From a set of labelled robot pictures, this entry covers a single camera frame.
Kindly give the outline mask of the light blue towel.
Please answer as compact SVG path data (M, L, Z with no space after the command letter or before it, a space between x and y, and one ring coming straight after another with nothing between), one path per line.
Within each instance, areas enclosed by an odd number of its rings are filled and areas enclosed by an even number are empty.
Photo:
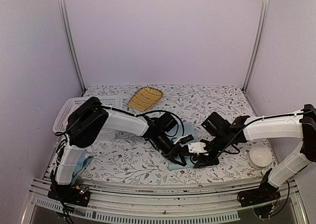
M181 144L182 147L187 146L191 142L198 142L198 136L194 129L193 123L190 121L184 122L184 135L192 135L193 140L187 142L186 144ZM190 161L189 156L184 156L186 161L186 166L181 166L179 164L173 163L171 161L168 161L167 169L169 171L175 171L175 170L183 170L183 169L189 169L193 168L194 164Z

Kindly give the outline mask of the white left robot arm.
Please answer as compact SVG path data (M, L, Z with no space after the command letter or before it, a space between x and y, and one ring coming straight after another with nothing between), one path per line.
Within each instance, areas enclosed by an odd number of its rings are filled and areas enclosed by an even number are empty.
M118 108L104 106L96 97L89 98L69 117L64 131L55 131L56 136L63 136L65 144L62 154L57 158L53 171L57 184L54 193L62 201L70 201L73 190L68 187L72 183L75 167L85 149L97 139L102 129L131 133L142 137L162 156L181 166L186 160L182 147L178 142L172 142L168 132L182 123L182 120L172 112L161 110L160 117L149 117L148 113L131 114Z

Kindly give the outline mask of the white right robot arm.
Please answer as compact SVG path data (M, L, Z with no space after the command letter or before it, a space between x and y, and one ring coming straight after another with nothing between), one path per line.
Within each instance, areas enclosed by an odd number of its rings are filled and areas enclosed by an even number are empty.
M239 116L232 122L213 112L201 126L213 139L189 145L189 151L197 155L197 167L207 166L236 143L262 139L272 143L278 164L256 190L259 202L266 202L275 189L316 161L316 109L311 104L286 114Z

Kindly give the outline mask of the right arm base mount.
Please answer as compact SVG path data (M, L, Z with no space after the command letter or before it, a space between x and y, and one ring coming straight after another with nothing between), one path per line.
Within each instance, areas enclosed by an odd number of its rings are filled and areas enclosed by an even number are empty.
M280 198L278 187L268 183L268 178L263 177L258 188L241 191L237 194L237 201L242 207L277 201Z

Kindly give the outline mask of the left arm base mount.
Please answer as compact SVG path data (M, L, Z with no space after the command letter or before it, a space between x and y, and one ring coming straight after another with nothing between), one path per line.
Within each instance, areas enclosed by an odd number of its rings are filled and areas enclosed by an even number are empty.
M59 185L53 183L50 186L47 197L59 201L62 204L73 204L87 207L90 200L89 187L85 185Z

